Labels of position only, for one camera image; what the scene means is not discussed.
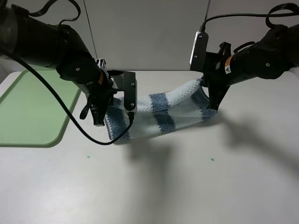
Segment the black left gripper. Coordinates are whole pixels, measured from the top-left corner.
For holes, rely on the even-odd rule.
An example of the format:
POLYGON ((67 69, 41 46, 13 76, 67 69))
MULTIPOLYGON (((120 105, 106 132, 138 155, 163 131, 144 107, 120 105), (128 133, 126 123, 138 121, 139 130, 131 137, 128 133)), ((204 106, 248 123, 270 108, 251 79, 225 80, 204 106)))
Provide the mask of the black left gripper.
POLYGON ((120 88, 116 79, 120 78, 124 71, 107 70, 104 58, 96 59, 96 64, 98 67, 81 68, 81 90, 90 104, 93 125, 104 126, 112 97, 120 88))

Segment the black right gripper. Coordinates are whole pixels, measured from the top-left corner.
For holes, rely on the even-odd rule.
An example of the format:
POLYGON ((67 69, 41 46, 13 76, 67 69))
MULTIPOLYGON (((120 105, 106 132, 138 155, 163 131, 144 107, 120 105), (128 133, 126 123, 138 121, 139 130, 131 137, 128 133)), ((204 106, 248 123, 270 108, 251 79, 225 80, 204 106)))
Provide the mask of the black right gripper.
POLYGON ((225 73, 225 62, 232 56, 231 44, 223 42, 220 44, 218 53, 201 52, 203 73, 201 86, 208 88, 209 108, 218 110, 230 86, 225 73))

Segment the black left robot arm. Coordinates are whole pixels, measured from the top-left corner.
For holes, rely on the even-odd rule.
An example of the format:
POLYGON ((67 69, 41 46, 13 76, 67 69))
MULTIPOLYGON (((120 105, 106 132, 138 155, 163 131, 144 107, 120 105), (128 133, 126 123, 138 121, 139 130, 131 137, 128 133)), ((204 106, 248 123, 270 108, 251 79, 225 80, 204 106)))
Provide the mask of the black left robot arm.
POLYGON ((50 25, 36 18, 55 3, 49 0, 39 11, 0 2, 0 48, 27 64, 55 69, 60 78, 73 82, 86 96, 80 119, 92 114, 95 126, 104 126, 113 103, 113 81, 104 59, 94 59, 80 35, 63 19, 50 25))

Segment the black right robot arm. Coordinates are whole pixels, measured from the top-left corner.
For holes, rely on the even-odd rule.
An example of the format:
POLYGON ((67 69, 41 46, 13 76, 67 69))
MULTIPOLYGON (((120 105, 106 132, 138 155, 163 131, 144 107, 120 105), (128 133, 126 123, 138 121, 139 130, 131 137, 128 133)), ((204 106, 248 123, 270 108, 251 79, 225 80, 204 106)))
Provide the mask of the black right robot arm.
POLYGON ((218 53, 208 52, 204 83, 209 108, 217 110, 230 86, 253 78, 277 79, 299 65, 299 27, 277 26, 258 42, 244 44, 233 54, 229 43, 218 53))

